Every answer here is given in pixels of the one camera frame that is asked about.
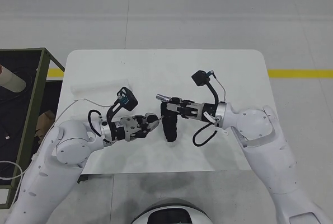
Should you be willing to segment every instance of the white wire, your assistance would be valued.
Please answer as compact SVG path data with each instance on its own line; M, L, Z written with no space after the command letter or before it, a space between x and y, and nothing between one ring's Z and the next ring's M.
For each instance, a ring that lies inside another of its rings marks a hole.
M59 120L59 118L64 114L64 112L66 112L66 111L67 111L67 110L68 110L73 104L75 104L76 102L81 101L81 100L86 100L86 101L88 101L88 102L91 102L92 104L95 104L95 105L97 105L97 106L101 106L102 108L109 108L109 107L112 106L112 105L107 105L107 106L105 106L105 105L100 105L100 104L97 104L96 102L93 102L93 101L88 100L88 99L85 99L85 98L84 98L84 99L74 100L74 101L73 101L71 104L69 104L69 106L67 106L67 107L61 112L61 114L55 119L55 122L54 122L54 123L52 124L52 126L48 129L48 131L47 131L47 133L46 133L45 136L48 135L48 133L50 132L50 130L55 126L56 122L57 122L57 121ZM34 154L34 155L32 156L32 162L29 164L29 166L27 167L27 169L26 169L25 171L23 171L22 168L21 168L21 166L18 165L17 163L15 163L15 162L6 161L6 160L2 160L2 161L0 161L0 164L3 164L3 163L13 164L13 165L17 166L17 168L20 170L20 174L19 174L19 175L17 175L17 176L13 176L13 177L11 177L11 178L4 178L4 177L0 176L0 179L1 179L1 180L13 180L13 179L15 179L15 178L19 178L19 177L21 177L21 179L20 179L20 181L19 181L19 183L18 183L18 186L17 186L17 190L16 190L15 197L13 198L13 201L12 201L11 208L12 208L12 206L13 206L13 204L15 203L15 200L16 200L16 198L17 198L18 191L19 191L19 189L20 189L20 187L21 187L21 183L22 183L23 175L24 175L25 172L27 172L27 170L28 170L28 169L31 167L31 165L34 163L36 157L39 155L39 151L40 151L40 149L42 148L42 145L43 145L45 139L46 139L46 138L43 138L43 140L42 140L42 142L41 142L41 145L39 146L39 148L38 148L36 154Z
M226 102L226 90L225 88L222 86L222 84L218 81L217 78L215 78L215 80L220 84L220 86L222 87L223 89L223 102Z

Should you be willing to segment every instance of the yellow floor line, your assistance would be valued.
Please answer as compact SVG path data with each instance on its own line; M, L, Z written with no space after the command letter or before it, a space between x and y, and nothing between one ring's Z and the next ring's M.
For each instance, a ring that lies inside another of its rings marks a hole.
M63 78L64 73L59 68L48 70L49 79ZM270 78L333 78L333 70L292 70L271 69L268 70Z

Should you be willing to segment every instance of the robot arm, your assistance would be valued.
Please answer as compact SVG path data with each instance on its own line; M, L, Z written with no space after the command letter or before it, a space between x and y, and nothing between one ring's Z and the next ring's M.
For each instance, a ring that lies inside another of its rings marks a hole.
M196 72L192 78L198 86L207 85L213 71ZM231 128L254 173L266 186L276 208L278 224L331 224L324 211L301 189L296 174L296 160L284 138L278 118L269 106L235 111L230 103L197 104L176 97L158 95L165 137L176 140L178 115L207 122L205 127Z
M18 200L6 223L47 223L53 210L72 190L92 152L116 141L145 138L154 130L159 119L151 113L112 122L121 108L131 111L137 104L132 92L123 87L106 120L100 116L96 121L67 120L54 126L22 179Z

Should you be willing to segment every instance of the white table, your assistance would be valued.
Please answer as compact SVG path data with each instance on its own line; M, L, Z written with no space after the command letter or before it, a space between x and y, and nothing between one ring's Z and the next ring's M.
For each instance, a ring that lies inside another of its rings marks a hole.
M275 109L264 58L255 50L76 50L67 59L57 115L83 97L110 105L122 86L132 89L139 105L131 113L123 109L117 116L146 112L160 115L156 94L212 103L208 88L196 86L191 79L197 70L211 69L235 109L264 105ZM221 87L215 80L211 83L222 99ZM60 122L70 118L86 121L90 109L106 113L106 109L78 102ZM179 118L177 125L179 136L174 144L166 142L160 126L146 139L120 141L94 152L83 174L250 169L232 133L219 132L205 146L195 147L192 136L204 123ZM209 128L198 142L211 132Z

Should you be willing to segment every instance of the white tube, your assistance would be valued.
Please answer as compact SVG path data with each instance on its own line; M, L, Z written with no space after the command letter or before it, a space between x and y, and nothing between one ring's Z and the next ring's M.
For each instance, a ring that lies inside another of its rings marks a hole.
M12 92L22 92L26 88L26 82L0 65L0 86Z

